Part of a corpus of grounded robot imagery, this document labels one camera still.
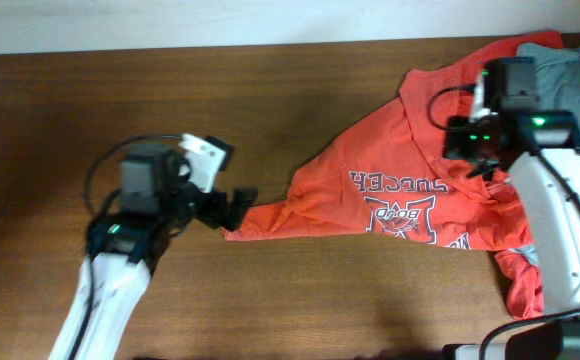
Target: logo on shirt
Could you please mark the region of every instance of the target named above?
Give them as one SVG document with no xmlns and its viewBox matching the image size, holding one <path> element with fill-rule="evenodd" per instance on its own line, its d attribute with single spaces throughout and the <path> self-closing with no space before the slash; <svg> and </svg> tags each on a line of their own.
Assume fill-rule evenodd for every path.
<svg viewBox="0 0 580 360">
<path fill-rule="evenodd" d="M 430 211 L 436 204 L 436 196 L 428 196 L 421 200 L 408 201 L 401 206 L 398 201 L 390 203 L 370 196 L 364 197 L 372 209 L 367 232 L 380 229 L 383 234 L 402 237 L 407 240 L 437 243 L 437 232 L 430 226 Z"/>
<path fill-rule="evenodd" d="M 447 247 L 451 249 L 470 250 L 470 240 L 468 239 L 468 233 L 461 234 L 457 240 L 451 242 Z"/>
</svg>

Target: brown wooden surface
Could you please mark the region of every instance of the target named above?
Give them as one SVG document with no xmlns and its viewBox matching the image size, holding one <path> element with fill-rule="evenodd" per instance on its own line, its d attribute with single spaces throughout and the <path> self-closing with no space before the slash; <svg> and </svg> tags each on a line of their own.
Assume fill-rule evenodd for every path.
<svg viewBox="0 0 580 360">
<path fill-rule="evenodd" d="M 82 179 L 111 144 L 212 134 L 237 149 L 221 189 L 282 199 L 294 170 L 393 98 L 407 70 L 440 68 L 494 39 L 0 56 L 0 359 L 50 352 L 82 261 Z M 98 199 L 117 171 L 97 178 Z M 500 287 L 483 252 L 375 235 L 226 243 L 195 223 L 162 258 L 117 356 L 439 349 L 510 320 Z"/>
</svg>

